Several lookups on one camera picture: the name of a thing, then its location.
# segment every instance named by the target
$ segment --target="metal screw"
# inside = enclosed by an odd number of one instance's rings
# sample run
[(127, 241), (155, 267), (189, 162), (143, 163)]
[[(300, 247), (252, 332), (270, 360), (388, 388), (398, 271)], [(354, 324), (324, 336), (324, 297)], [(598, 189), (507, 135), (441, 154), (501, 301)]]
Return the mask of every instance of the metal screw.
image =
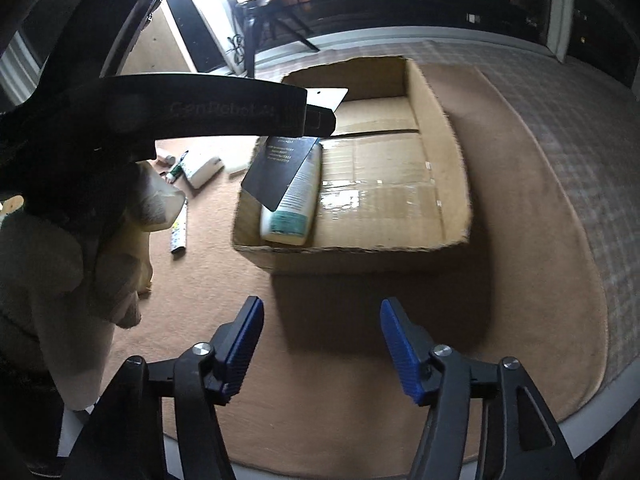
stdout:
[(502, 360), (502, 366), (507, 368), (507, 370), (517, 370), (520, 368), (520, 361), (518, 361), (515, 357), (505, 357)]
[(209, 343), (196, 343), (191, 351), (196, 355), (207, 355), (211, 352), (211, 345)]
[(436, 345), (433, 347), (433, 353), (438, 357), (446, 357), (448, 355), (451, 355), (451, 352), (453, 352), (453, 350), (450, 346), (447, 345)]

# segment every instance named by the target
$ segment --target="green label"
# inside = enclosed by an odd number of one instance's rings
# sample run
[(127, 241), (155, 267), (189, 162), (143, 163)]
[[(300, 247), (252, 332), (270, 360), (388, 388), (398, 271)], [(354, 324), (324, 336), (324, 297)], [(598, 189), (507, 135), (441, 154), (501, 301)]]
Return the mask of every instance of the green label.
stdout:
[(280, 235), (303, 237), (306, 231), (306, 216), (289, 211), (276, 211), (271, 216), (271, 232)]

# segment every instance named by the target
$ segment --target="cardboard box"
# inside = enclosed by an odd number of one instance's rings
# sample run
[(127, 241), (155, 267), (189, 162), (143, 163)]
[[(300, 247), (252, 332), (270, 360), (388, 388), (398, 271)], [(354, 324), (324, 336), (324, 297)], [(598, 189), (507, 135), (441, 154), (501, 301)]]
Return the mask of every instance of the cardboard box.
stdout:
[(260, 238), (261, 206), (241, 190), (232, 243), (277, 274), (436, 270), (460, 257), (471, 206), (460, 147), (420, 68), (361, 57), (293, 72), (283, 83), (348, 88), (322, 143), (314, 227), (303, 247)]

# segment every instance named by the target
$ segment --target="gloved hand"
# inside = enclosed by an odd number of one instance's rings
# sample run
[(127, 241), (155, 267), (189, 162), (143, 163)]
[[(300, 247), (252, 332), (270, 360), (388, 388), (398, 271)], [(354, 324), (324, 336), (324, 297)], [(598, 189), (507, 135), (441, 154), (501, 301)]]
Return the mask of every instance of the gloved hand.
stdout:
[(138, 297), (153, 272), (149, 233), (171, 227), (184, 203), (148, 162), (123, 192), (114, 229), (97, 237), (25, 208), (0, 212), (0, 354), (15, 367), (48, 370), (72, 410), (100, 393), (114, 325), (140, 322)]

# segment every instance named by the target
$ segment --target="black card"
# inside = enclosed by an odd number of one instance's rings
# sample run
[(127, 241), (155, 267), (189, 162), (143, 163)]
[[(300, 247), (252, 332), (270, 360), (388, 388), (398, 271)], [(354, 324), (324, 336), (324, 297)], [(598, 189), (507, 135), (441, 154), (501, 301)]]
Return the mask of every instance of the black card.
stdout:
[(276, 211), (317, 137), (268, 137), (242, 180), (242, 188)]

